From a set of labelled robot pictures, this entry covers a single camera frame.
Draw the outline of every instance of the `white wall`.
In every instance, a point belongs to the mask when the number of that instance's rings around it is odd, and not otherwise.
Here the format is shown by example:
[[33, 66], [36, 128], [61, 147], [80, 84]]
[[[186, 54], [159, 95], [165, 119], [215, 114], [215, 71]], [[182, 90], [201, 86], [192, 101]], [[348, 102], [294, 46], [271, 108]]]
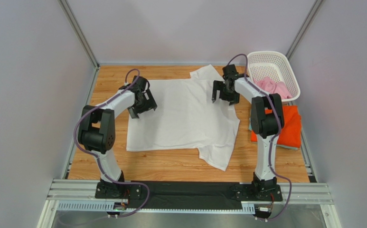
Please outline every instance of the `white wall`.
[[69, 0], [100, 63], [226, 64], [288, 51], [314, 0]]
[[326, 1], [291, 64], [319, 181], [343, 227], [367, 227], [367, 0]]
[[37, 225], [92, 76], [56, 0], [0, 0], [0, 227]]

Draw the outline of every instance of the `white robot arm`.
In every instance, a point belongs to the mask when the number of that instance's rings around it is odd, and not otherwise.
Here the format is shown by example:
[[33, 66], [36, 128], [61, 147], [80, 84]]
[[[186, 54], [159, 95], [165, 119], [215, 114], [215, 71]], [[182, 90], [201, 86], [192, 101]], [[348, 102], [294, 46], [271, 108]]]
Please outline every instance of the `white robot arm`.
[[[251, 126], [258, 139], [258, 163], [254, 172], [253, 184], [257, 192], [274, 190], [277, 187], [277, 178], [273, 172], [276, 145], [279, 139], [277, 133], [284, 127], [280, 95], [270, 95], [261, 90], [251, 83], [245, 74], [239, 74], [233, 64], [223, 67], [223, 72], [224, 81], [213, 83], [212, 100], [213, 102], [216, 100], [217, 91], [219, 91], [219, 98], [229, 101], [230, 105], [239, 102], [240, 94], [252, 104]], [[277, 118], [275, 114], [266, 114], [266, 108], [273, 109]]]

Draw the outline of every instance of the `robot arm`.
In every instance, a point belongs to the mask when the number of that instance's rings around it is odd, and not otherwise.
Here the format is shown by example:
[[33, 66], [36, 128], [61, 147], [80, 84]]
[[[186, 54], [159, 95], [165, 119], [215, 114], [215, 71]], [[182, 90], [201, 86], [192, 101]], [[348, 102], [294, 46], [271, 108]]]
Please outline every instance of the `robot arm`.
[[[139, 118], [138, 114], [157, 108], [151, 91], [146, 88], [147, 85], [149, 85], [148, 81], [139, 76], [129, 90], [122, 93], [128, 85], [122, 86], [116, 93], [116, 95], [120, 94], [117, 99], [109, 99], [98, 104], [97, 106], [102, 107], [93, 111], [80, 124], [78, 142], [84, 145], [86, 150], [96, 155], [96, 162], [101, 168], [102, 181], [112, 183], [108, 177], [124, 181], [123, 172], [114, 158], [112, 149], [116, 138], [114, 120], [126, 109], [129, 110], [132, 118]], [[82, 115], [93, 108], [95, 106], [85, 106]], [[101, 123], [100, 128], [94, 127], [93, 124], [98, 122]]]
[[[235, 65], [227, 65], [223, 68], [222, 81], [214, 81], [212, 100], [216, 100], [217, 91], [219, 98], [230, 102], [230, 105], [239, 103], [239, 95], [243, 95], [252, 104], [251, 126], [258, 138], [258, 163], [254, 173], [254, 185], [258, 192], [273, 190], [276, 188], [277, 179], [269, 166], [269, 150], [271, 150], [271, 165], [274, 169], [276, 145], [279, 137], [274, 137], [278, 132], [278, 124], [273, 114], [266, 114], [265, 109], [272, 109], [267, 97], [255, 87], [248, 84], [244, 74], [239, 74]], [[282, 101], [280, 95], [269, 95], [274, 108], [284, 127]]]

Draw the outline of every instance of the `metal frame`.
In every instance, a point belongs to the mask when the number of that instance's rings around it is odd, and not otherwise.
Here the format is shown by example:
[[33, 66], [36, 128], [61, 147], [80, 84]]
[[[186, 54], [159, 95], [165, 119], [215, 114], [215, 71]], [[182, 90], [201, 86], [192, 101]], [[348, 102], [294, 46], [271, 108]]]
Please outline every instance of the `metal frame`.
[[[38, 228], [49, 228], [54, 223], [57, 211], [118, 211], [113, 204], [121, 199], [96, 199], [97, 180], [53, 180], [48, 192]], [[289, 184], [280, 183], [283, 198], [287, 198]], [[271, 202], [242, 201], [243, 209], [237, 210], [188, 210], [188, 209], [142, 209], [140, 213], [191, 213], [191, 214], [254, 214], [255, 204]], [[290, 204], [319, 204], [328, 228], [340, 228], [334, 202], [326, 183], [294, 183]]]
[[[293, 57], [293, 54], [294, 54], [298, 44], [301, 42], [301, 40], [304, 37], [306, 31], [308, 30], [308, 28], [310, 27], [312, 21], [314, 20], [315, 16], [317, 15], [318, 11], [322, 7], [322, 4], [324, 3], [324, 1], [325, 0], [315, 0], [313, 6], [311, 7], [311, 9], [309, 11], [309, 13], [307, 14], [307, 17], [305, 18], [302, 26], [300, 27], [300, 30], [297, 32], [297, 35], [294, 38], [294, 41], [292, 42], [292, 44], [290, 45], [289, 50], [287, 51], [286, 57], [289, 61]], [[289, 102], [289, 104], [290, 105], [296, 105], [296, 103], [294, 101]], [[318, 181], [318, 178], [317, 178], [317, 176], [314, 172], [314, 169], [313, 169], [314, 164], [312, 163], [312, 160], [310, 159], [311, 153], [310, 153], [310, 149], [308, 147], [306, 136], [305, 136], [305, 133], [304, 133], [303, 129], [301, 129], [301, 153], [302, 153], [303, 158], [304, 158], [304, 163], [306, 165], [308, 175], [316, 178], [316, 181]]]
[[[90, 102], [94, 86], [99, 73], [99, 63], [97, 62], [92, 50], [86, 41], [85, 36], [80, 29], [76, 18], [68, 4], [67, 0], [58, 0], [64, 13], [66, 14], [71, 26], [73, 27], [78, 39], [80, 40], [84, 50], [95, 67], [95, 75], [92, 85], [86, 99], [86, 103]], [[310, 26], [312, 20], [322, 6], [324, 0], [316, 0], [309, 11], [303, 25], [298, 31], [293, 43], [291, 44], [286, 57], [290, 60], [295, 49], [302, 40], [305, 32]], [[313, 176], [312, 160], [310, 159], [310, 150], [305, 138], [304, 130], [301, 131], [302, 146], [301, 151], [306, 164], [306, 169], [309, 175]], [[75, 146], [72, 145], [69, 151], [68, 165], [65, 168], [63, 178], [67, 177], [69, 168], [72, 164], [72, 159], [75, 153]], [[57, 210], [85, 210], [85, 211], [109, 211], [113, 203], [121, 201], [118, 199], [95, 199], [95, 190], [97, 180], [53, 180], [48, 192], [43, 211], [38, 222], [38, 228], [49, 228], [52, 226]], [[289, 192], [288, 183], [280, 183], [282, 188], [283, 198], [287, 198]], [[252, 214], [254, 212], [254, 204], [264, 204], [270, 202], [243, 201], [242, 210], [167, 210], [167, 209], [142, 209], [140, 212], [150, 213], [232, 213], [232, 214]], [[326, 183], [293, 183], [292, 195], [289, 201], [290, 204], [319, 204], [322, 214], [324, 215], [325, 223], [328, 228], [341, 227], [334, 202]]]
[[95, 69], [99, 68], [99, 63], [95, 58], [95, 55], [91, 49], [91, 47], [88, 44], [88, 41], [86, 41], [86, 38], [81, 30], [81, 27], [79, 26], [78, 22], [76, 21], [75, 15], [71, 10], [71, 7], [69, 6], [69, 3], [67, 0], [58, 0], [58, 3], [60, 3], [61, 8], [63, 9], [66, 17], [68, 18], [69, 23], [72, 26], [72, 29], [74, 30], [76, 36], [78, 37], [79, 41], [82, 44], [82, 47], [84, 48], [86, 54], [89, 57], [89, 60], [91, 60], [93, 66]]
[[[86, 105], [88, 105], [91, 102], [92, 94], [94, 93], [96, 81], [98, 79], [99, 70], [100, 70], [100, 67], [96, 68], [96, 70], [94, 72], [93, 79], [92, 79], [92, 84], [91, 84], [91, 87], [89, 88], [89, 93], [88, 93], [88, 95], [86, 97], [86, 101], [85, 101]], [[75, 143], [72, 141], [71, 145], [69, 147], [68, 153], [67, 153], [68, 154], [68, 156], [67, 156], [67, 165], [64, 166], [64, 169], [62, 171], [62, 178], [63, 179], [68, 178], [68, 174], [71, 170], [72, 160], [74, 159], [75, 152], [76, 152], [76, 146], [75, 146]]]

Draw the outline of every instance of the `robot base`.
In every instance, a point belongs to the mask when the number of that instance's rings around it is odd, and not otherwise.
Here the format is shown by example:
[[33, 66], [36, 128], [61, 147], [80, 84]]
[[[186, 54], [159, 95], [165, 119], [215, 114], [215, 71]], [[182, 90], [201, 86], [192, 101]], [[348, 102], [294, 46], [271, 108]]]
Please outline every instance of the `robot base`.
[[[120, 175], [119, 182], [124, 182], [124, 174]], [[96, 186], [96, 199], [139, 199], [141, 193], [141, 185], [124, 185], [110, 183], [104, 180]]]
[[235, 199], [237, 201], [283, 201], [282, 190], [276, 184], [277, 179], [259, 180], [254, 173], [254, 180], [251, 184], [236, 184]]

